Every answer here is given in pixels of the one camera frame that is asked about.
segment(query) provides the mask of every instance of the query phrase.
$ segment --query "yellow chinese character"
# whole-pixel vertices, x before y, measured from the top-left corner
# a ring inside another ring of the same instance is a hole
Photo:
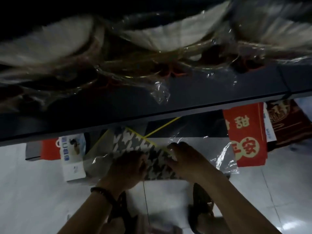
[[[235,118],[236,128],[240,129],[242,127],[249,126],[249,118],[245,115],[245,117],[236,117]]]
[[[229,123],[229,121],[228,121],[228,120],[225,120],[225,124],[227,125],[227,130],[229,130],[229,129],[230,129],[230,123]]]

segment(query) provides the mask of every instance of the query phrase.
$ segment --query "floor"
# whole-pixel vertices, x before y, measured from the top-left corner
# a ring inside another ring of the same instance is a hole
[[[88,184],[63,181],[60,161],[25,161],[25,144],[0,147],[0,229],[2,233],[57,233],[90,193]],[[282,233],[312,229],[312,154],[280,148],[263,167],[240,168],[235,187]],[[128,206],[150,224],[175,224],[192,234],[186,181],[140,182],[128,192]],[[215,215],[221,213],[217,207]]]

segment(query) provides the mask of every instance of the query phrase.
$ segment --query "chinese character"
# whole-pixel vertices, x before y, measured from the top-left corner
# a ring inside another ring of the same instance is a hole
[[[230,123],[229,123],[229,121],[228,121],[228,120],[225,120],[225,124],[227,125],[227,130],[229,130],[229,129],[230,129]]]
[[[249,126],[249,118],[245,115],[245,117],[236,117],[235,118],[236,128],[240,129],[242,127]]]
[[[246,151],[246,154],[256,153],[255,147],[256,142],[246,138],[246,141],[242,143],[243,149]]]
[[[233,147],[234,153],[240,153],[241,152],[241,150],[237,147],[237,143],[232,143],[232,147]]]

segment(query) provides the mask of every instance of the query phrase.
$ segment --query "bracelet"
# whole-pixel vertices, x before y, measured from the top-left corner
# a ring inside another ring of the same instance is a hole
[[[113,206],[116,207],[117,206],[117,201],[114,199],[114,197],[112,196],[112,194],[104,188],[101,187],[92,187],[90,189],[91,193],[96,191],[97,193],[100,193],[101,195],[103,195],[107,201]]]

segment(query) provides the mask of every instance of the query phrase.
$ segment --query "red bag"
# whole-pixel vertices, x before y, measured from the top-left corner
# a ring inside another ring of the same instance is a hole
[[[261,166],[268,157],[263,103],[223,110],[237,166]]]

